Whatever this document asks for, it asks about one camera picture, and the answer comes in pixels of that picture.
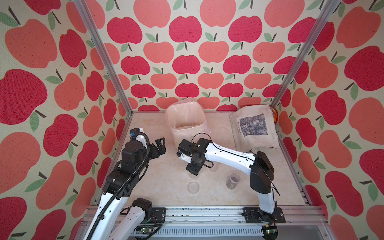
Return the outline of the tall clear jar of rosebuds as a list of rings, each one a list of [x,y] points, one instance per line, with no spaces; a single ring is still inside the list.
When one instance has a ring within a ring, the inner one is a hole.
[[[218,168],[219,168],[219,163],[216,163],[216,162],[209,162],[208,163],[208,166],[209,166],[209,171],[211,172],[217,172],[218,171]]]

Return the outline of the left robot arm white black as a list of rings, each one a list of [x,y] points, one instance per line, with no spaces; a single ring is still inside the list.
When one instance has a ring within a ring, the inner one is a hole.
[[[145,133],[131,136],[122,150],[122,159],[106,178],[97,213],[84,237],[86,240],[126,240],[141,223],[151,219],[152,202],[138,198],[122,222],[115,224],[134,187],[145,175],[150,160],[165,153],[165,138],[152,144]]]

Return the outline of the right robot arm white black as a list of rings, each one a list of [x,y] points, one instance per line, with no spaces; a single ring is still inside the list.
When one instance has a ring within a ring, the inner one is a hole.
[[[188,163],[186,170],[197,176],[205,163],[221,163],[250,176],[250,187],[258,193],[259,207],[246,216],[261,223],[272,224],[277,214],[277,201],[274,198],[274,168],[267,155],[242,153],[221,147],[212,140],[200,138],[196,143],[182,140],[177,156]]]

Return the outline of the white Monet tote bag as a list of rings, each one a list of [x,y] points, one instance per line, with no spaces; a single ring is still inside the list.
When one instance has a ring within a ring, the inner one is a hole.
[[[245,106],[229,118],[237,151],[249,152],[258,147],[280,147],[270,106]]]

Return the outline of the orange snack packet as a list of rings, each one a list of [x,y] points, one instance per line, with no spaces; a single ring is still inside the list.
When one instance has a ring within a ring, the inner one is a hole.
[[[274,124],[276,125],[278,123],[278,118],[279,118],[278,111],[271,106],[270,106],[270,110],[271,110],[273,118],[274,118]]]

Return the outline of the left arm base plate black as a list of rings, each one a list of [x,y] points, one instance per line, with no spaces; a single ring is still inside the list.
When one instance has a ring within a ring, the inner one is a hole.
[[[145,210],[145,217],[141,224],[164,224],[166,208],[150,208]]]

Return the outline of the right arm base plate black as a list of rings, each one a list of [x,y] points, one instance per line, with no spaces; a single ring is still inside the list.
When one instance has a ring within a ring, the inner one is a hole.
[[[247,224],[271,225],[273,223],[286,223],[285,215],[281,208],[275,208],[272,214],[266,213],[260,210],[260,208],[243,208],[242,216],[245,218]]]

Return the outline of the aluminium front rail frame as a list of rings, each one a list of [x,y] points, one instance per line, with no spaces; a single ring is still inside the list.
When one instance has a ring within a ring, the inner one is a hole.
[[[256,237],[258,239],[282,240],[334,240],[336,236],[315,206],[281,206],[286,223],[247,224],[242,216],[243,208],[256,206],[168,206],[164,224],[140,224],[128,239],[183,239],[216,237]],[[97,213],[98,207],[90,207],[81,222],[77,240],[85,235]],[[115,224],[125,218],[129,207],[124,206]]]

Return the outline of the left aluminium corner post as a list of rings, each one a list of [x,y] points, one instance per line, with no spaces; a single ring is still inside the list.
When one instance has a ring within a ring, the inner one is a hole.
[[[100,37],[99,31],[97,29],[97,26],[92,18],[92,14],[87,6],[86,1],[75,1],[75,5],[78,9],[78,12],[91,36],[92,41],[95,44],[95,47],[99,53],[99,56],[101,58],[101,61],[103,65],[105,66],[105,70],[107,71],[113,86],[115,90],[117,91],[117,95],[120,98],[123,107],[125,108],[128,117],[131,117],[133,115],[133,110],[131,108],[131,105],[128,101],[127,96],[125,95],[124,88],[122,86],[122,83],[120,81],[120,78],[118,74],[115,71],[115,68],[112,64],[112,60],[108,54],[107,48],[105,47],[105,44],[103,43],[102,38]]]

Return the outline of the aluminium corner post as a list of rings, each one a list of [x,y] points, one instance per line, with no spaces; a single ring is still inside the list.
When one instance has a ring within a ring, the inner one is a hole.
[[[101,58],[101,61],[103,65],[105,66],[105,70],[107,71],[113,86],[115,90],[117,91],[117,95],[120,98],[123,107],[125,108],[128,117],[131,117],[133,115],[133,110],[131,108],[131,105],[128,101],[127,96],[125,95],[124,88],[122,86],[122,83],[120,81],[120,78],[118,74],[115,71],[115,68],[112,64],[112,60],[108,54],[107,48],[105,47],[105,44],[103,43],[102,38],[100,37],[99,31],[97,29],[97,26],[92,18],[92,14],[87,6],[86,1],[75,1],[75,5],[78,9],[78,12],[91,36],[92,41],[95,44],[95,47],[99,53],[99,56]]]
[[[298,72],[299,68],[304,62],[306,56],[308,55],[310,50],[313,48],[315,41],[318,39],[321,31],[323,30],[326,23],[328,22],[328,20],[330,19],[330,17],[332,16],[332,14],[337,9],[340,3],[341,1],[336,1],[336,0],[327,1],[325,3],[324,7],[320,12],[319,17],[315,21],[315,24],[309,33],[309,36],[307,37],[306,41],[303,43],[303,47],[300,49],[299,54],[297,55],[292,67],[290,68],[288,74],[284,77],[281,87],[276,93],[276,96],[273,98],[270,104],[272,108],[276,108],[276,106],[281,101],[281,98],[283,97],[284,93],[288,89],[291,81],[294,79],[296,73]]]

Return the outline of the right aluminium corner post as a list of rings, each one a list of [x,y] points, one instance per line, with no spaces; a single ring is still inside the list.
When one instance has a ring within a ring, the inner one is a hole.
[[[303,47],[300,49],[299,54],[297,55],[292,67],[290,68],[288,74],[284,77],[281,87],[276,93],[276,96],[273,98],[270,104],[272,108],[276,108],[276,106],[281,101],[281,98],[283,97],[284,93],[288,89],[291,81],[294,79],[296,73],[298,72],[299,68],[304,62],[306,56],[308,55],[310,50],[313,48],[315,41],[318,39],[321,31],[323,30],[326,23],[328,22],[328,20],[330,19],[330,17],[332,16],[332,14],[337,9],[340,3],[341,1],[336,1],[336,0],[327,1],[325,3],[324,7],[320,12],[319,17],[315,21],[315,24],[309,33],[309,36],[307,37],[306,41],[303,43]]]

